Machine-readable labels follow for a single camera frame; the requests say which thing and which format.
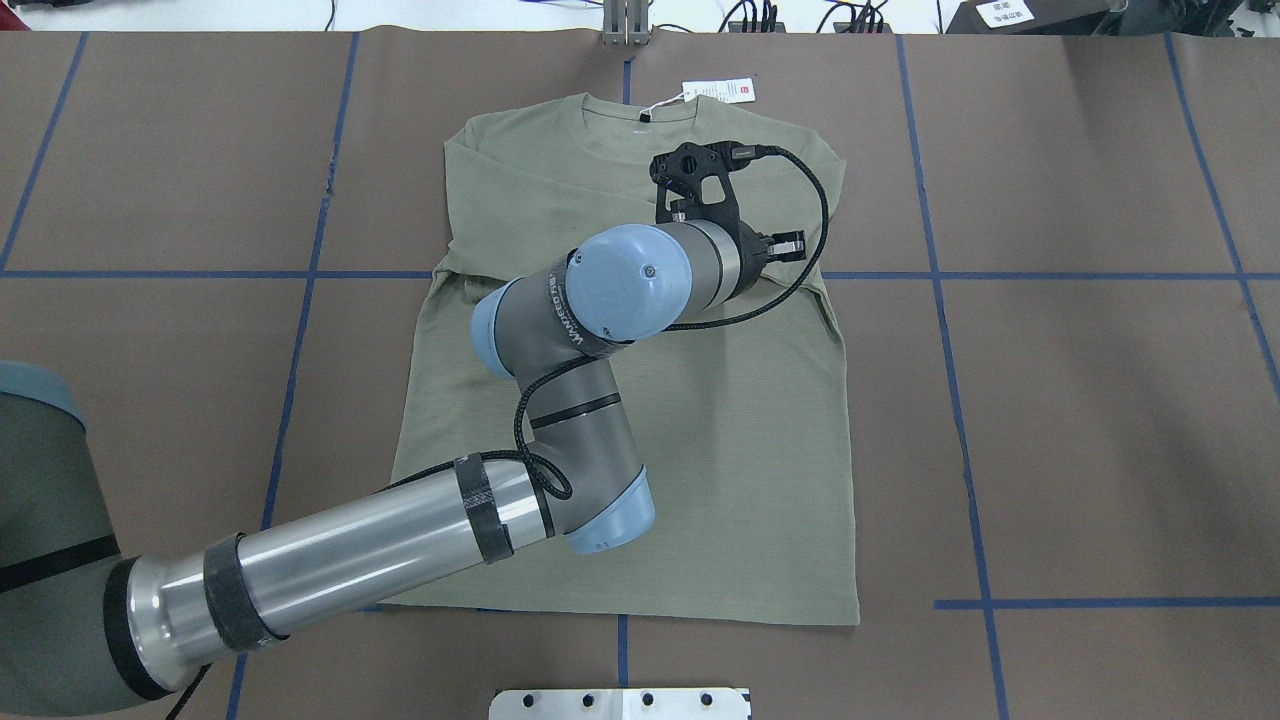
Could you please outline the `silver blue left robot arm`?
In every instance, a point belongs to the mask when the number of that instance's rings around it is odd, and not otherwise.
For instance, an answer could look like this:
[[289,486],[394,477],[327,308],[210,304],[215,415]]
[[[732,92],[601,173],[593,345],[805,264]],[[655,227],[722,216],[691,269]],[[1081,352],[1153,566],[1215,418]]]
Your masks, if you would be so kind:
[[772,263],[826,247],[737,222],[627,224],[474,309],[476,355],[518,386],[511,448],[466,454],[379,491],[234,533],[186,559],[127,557],[68,384],[3,363],[3,711],[105,714],[188,702],[220,659],[561,536],[580,553],[648,532],[655,509],[609,359],[695,331]]

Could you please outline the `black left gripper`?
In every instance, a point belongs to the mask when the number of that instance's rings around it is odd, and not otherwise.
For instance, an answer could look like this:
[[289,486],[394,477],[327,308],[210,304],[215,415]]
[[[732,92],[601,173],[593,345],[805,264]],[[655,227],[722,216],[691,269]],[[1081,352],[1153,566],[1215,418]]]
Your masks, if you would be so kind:
[[750,225],[739,227],[739,296],[750,290],[769,263],[801,263],[808,258],[803,231],[763,234]]

